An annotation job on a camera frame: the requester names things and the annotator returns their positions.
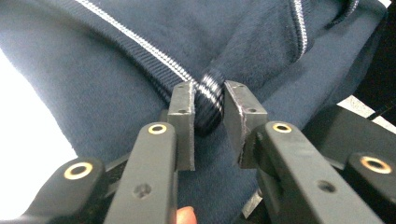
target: blue cloth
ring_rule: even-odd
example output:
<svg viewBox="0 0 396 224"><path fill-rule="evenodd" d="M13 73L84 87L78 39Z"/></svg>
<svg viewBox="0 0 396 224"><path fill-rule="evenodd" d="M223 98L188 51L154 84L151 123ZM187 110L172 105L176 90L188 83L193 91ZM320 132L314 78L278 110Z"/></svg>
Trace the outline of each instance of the blue cloth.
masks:
<svg viewBox="0 0 396 224"><path fill-rule="evenodd" d="M227 43L228 39L231 43L238 42L233 40L238 30L203 32L206 35L202 38L190 30L189 42L179 49L160 38L156 41L165 51L188 64L196 76L202 76L210 64L215 65L215 70L230 72L227 78L251 86L270 119L285 120L302 128L321 108L351 94L364 76L364 66L357 60L363 57L363 62L370 61L376 45L373 34L377 34L375 28L386 11L370 2L361 1L346 21L326 29L341 11L341 4L333 0L314 1L309 18L315 44L297 63L283 63L278 70L270 69L268 77L260 77L260 70L265 66L262 64L247 68L246 74L254 71L256 78L248 80L238 76L238 66L234 69L227 66L232 54L220 56L211 63L215 56L228 55L227 52L233 52L236 47L248 46L244 41L242 46L235 44L234 47L214 44L219 43L214 41L219 38ZM147 6L141 6L142 12ZM214 10L208 15L219 13L226 18L225 22L240 20L238 14L231 17L221 14L219 9L203 7L201 10L204 9ZM167 107L163 92L146 76L147 70L136 64L125 50L86 25L70 20L69 15L40 4L18 1L1 1L0 13L0 48L34 86L79 156L109 162L127 153L139 129L157 120L161 110ZM205 22L216 24L216 20L203 19L200 21L203 29ZM168 28L160 30L166 33ZM255 60L247 60L247 63L265 63L266 58ZM194 206L200 223L229 223L257 188L255 172L233 166L233 153L222 125L209 136L196 137L195 159L196 172L182 172L179 176L179 205Z"/></svg>

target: dark blue clothing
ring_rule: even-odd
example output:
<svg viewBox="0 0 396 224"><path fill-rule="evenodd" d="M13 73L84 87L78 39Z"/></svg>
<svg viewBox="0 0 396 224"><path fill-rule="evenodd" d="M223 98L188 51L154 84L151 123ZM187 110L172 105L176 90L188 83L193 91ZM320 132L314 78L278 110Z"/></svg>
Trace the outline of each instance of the dark blue clothing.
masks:
<svg viewBox="0 0 396 224"><path fill-rule="evenodd" d="M142 126L157 120L182 80L172 65L158 63L86 9L47 2L1 1L0 48L77 154L112 161L131 150ZM303 43L293 1L93 2L181 64L198 88L210 89L209 78L245 83L270 119L301 128L356 89L386 13L376 1L361 1L349 18L329 27L343 11L339 1L300 1ZM221 94L208 91L220 102ZM214 129L208 115L216 104L203 95L197 119ZM179 205L194 206L201 223L229 223L257 188L255 173L233 166L222 125L196 136L195 147L196 172L179 176Z"/></svg>

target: garment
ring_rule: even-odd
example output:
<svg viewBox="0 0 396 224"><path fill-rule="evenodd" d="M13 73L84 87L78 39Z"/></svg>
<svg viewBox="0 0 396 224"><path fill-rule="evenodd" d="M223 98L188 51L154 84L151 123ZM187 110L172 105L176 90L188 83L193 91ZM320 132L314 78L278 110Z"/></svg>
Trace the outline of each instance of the garment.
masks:
<svg viewBox="0 0 396 224"><path fill-rule="evenodd" d="M364 71L349 70L362 50L375 48L375 41L365 44L386 13L376 1L361 1L349 18L329 27L343 4L299 1L304 42L293 1L92 2L149 41L154 54L161 50L174 60L160 53L168 65L158 63L114 25L102 27L103 19L86 7L80 17L79 7L63 10L47 1L2 1L0 48L34 86L77 154L106 162L131 150L139 129L166 108L172 85L182 81L178 74L188 71L215 102L204 94L197 98L199 131L209 135L196 136L196 172L179 176L179 204L193 205L203 223L228 223L257 188L254 171L232 166L224 128L215 129L220 113L210 115L221 86L213 83L245 83L270 119L303 127L323 106L354 91L356 85L347 84ZM107 28L114 36L103 36ZM158 79L169 74L166 81ZM338 88L340 83L348 88Z"/></svg>

